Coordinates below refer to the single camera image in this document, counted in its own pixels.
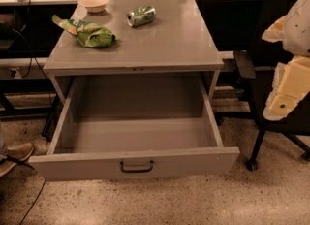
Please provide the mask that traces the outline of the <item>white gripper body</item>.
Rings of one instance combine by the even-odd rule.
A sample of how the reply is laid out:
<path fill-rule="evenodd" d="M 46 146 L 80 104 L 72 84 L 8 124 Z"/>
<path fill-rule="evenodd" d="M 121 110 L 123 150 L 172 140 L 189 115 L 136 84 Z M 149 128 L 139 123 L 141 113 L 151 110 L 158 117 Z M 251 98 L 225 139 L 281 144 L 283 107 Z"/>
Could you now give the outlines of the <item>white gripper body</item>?
<path fill-rule="evenodd" d="M 297 0 L 288 11 L 283 48 L 294 55 L 310 55 L 310 0 Z"/>

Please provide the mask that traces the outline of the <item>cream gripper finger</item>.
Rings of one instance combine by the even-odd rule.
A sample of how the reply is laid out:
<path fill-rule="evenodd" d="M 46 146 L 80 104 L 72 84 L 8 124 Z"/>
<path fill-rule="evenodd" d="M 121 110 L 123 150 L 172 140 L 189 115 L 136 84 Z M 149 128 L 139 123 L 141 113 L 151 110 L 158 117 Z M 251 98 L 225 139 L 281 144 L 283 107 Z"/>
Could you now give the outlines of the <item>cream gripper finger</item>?
<path fill-rule="evenodd" d="M 282 16 L 274 21 L 262 34 L 262 39 L 271 43 L 283 40 L 284 25 L 286 16 Z"/>
<path fill-rule="evenodd" d="M 310 92 L 310 58 L 295 56 L 289 63 L 278 63 L 263 117 L 278 121 L 288 114 Z"/>

